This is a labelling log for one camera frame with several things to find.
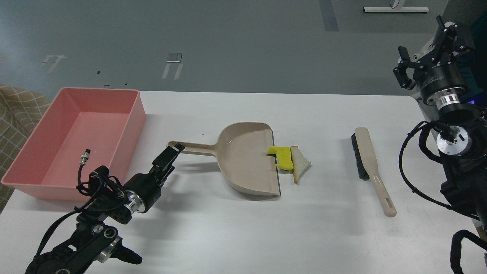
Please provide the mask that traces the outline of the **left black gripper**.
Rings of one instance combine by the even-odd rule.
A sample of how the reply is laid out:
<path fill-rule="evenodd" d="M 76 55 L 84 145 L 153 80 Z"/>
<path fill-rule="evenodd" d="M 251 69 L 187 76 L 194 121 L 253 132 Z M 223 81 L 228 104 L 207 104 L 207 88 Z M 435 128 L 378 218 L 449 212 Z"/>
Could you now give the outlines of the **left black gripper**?
<path fill-rule="evenodd" d="M 141 199 L 139 213 L 146 213 L 161 197 L 162 186 L 158 179 L 167 179 L 174 170 L 173 163 L 185 146 L 180 142 L 169 142 L 168 147 L 160 153 L 152 162 L 152 173 L 133 175 L 124 187 L 137 194 Z"/>

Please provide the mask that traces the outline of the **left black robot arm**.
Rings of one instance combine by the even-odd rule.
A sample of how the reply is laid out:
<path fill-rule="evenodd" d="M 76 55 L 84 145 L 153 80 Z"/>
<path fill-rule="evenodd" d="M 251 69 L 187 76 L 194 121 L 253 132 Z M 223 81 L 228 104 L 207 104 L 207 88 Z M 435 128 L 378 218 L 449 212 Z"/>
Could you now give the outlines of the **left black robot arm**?
<path fill-rule="evenodd" d="M 142 257 L 123 245 L 118 229 L 105 224 L 110 217 L 127 224 L 135 213 L 146 213 L 160 199 L 162 187 L 173 172 L 173 163 L 184 151 L 181 143 L 169 145 L 152 162 L 150 171 L 138 173 L 125 184 L 110 175 L 106 166 L 93 170 L 89 179 L 80 179 L 90 150 L 81 156 L 76 189 L 89 200 L 81 207 L 63 215 L 45 232 L 37 252 L 26 269 L 27 274 L 83 274 L 93 262 L 116 258 L 130 264 L 140 264 Z M 73 234 L 49 252 L 43 252 L 54 231 L 68 217 L 76 215 Z"/>

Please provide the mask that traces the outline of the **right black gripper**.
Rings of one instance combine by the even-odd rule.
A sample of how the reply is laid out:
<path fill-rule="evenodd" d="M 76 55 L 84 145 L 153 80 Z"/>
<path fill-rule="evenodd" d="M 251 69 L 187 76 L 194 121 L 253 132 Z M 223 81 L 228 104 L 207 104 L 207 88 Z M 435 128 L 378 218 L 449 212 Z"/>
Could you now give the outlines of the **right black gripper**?
<path fill-rule="evenodd" d="M 467 90 L 466 82 L 454 61 L 473 52 L 475 45 L 470 30 L 461 23 L 444 23 L 441 16 L 436 17 L 436 22 L 438 28 L 431 50 L 417 63 L 411 60 L 405 47 L 399 46 L 399 61 L 393 73 L 401 88 L 412 90 L 417 85 L 423 104 L 446 107 L 459 104 L 461 95 Z M 413 74 L 415 81 L 408 77 L 407 69 L 417 70 Z"/>

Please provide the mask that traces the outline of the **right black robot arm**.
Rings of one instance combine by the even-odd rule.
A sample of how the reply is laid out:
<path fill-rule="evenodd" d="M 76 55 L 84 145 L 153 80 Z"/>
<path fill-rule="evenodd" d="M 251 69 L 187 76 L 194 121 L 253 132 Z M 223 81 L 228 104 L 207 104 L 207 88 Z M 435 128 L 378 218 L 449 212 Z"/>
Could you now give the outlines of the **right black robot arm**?
<path fill-rule="evenodd" d="M 444 23 L 436 17 L 438 29 L 431 48 L 414 60 L 407 49 L 398 47 L 400 58 L 393 69 L 401 88 L 417 88 L 426 106 L 436 107 L 438 118 L 418 123 L 407 134 L 398 158 L 404 182 L 413 193 L 447 210 L 480 222 L 486 231 L 486 108 L 461 101 L 468 85 L 458 58 L 472 52 L 474 43 L 461 23 Z M 446 176 L 440 192 L 447 203 L 437 201 L 416 188 L 403 171 L 403 154 L 409 141 L 419 134 L 419 148 L 430 160 L 440 163 Z"/>

